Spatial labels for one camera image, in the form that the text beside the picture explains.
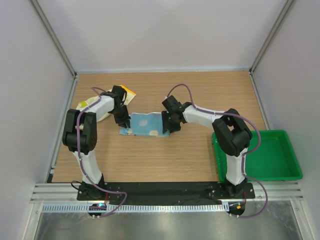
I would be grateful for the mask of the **blue polka dot towel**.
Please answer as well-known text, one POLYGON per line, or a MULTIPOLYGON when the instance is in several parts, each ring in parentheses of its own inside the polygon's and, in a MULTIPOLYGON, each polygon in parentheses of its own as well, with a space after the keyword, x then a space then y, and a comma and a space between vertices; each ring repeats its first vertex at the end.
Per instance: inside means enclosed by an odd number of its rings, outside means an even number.
POLYGON ((169 137, 170 132, 163 132, 162 114, 160 112, 136 113, 130 115, 130 128, 121 127, 120 135, 140 137, 169 137))

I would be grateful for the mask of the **yellow green printed towel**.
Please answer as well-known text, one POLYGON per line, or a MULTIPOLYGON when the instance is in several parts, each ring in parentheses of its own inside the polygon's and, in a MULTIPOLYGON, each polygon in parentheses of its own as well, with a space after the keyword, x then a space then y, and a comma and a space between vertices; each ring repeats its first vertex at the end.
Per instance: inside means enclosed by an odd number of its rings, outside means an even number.
MULTIPOLYGON (((128 104, 135 98, 136 93, 132 90, 128 89, 124 85, 119 85, 123 89, 127 91, 127 97, 124 101, 124 104, 128 106, 128 104)), ((104 91, 102 88, 93 87, 93 90, 100 90, 101 93, 97 94, 97 96, 90 97, 87 100, 80 101, 77 106, 76 110, 96 114, 96 120, 97 122, 103 121, 105 118, 108 118, 111 113, 109 113, 114 108, 114 100, 110 96, 108 96, 108 93, 112 91, 112 89, 108 91, 104 91)))

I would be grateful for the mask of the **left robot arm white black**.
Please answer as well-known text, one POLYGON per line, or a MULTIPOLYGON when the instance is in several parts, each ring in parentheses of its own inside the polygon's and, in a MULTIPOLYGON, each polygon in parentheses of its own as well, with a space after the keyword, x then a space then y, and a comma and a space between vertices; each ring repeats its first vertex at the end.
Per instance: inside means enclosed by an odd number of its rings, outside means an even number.
POLYGON ((101 200, 107 195, 95 153, 98 121, 113 115, 119 127, 130 128, 131 117, 127 108, 129 90, 122 85, 115 85, 110 91, 98 87, 92 90, 97 93, 96 97, 67 111, 62 134, 63 145, 75 156, 82 173, 82 182, 77 188, 78 200, 101 200))

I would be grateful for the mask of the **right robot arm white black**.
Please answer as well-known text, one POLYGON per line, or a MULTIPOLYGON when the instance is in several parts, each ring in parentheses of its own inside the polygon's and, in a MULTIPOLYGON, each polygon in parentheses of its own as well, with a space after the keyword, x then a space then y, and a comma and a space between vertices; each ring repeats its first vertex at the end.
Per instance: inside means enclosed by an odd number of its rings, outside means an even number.
POLYGON ((181 123, 195 123, 213 129, 217 143, 226 155, 225 192, 231 198, 241 196, 248 182, 245 153, 253 135, 239 113, 233 108, 213 111, 191 102, 182 104, 172 95, 165 98, 162 105, 165 108, 161 112, 164 133, 180 131, 181 123))

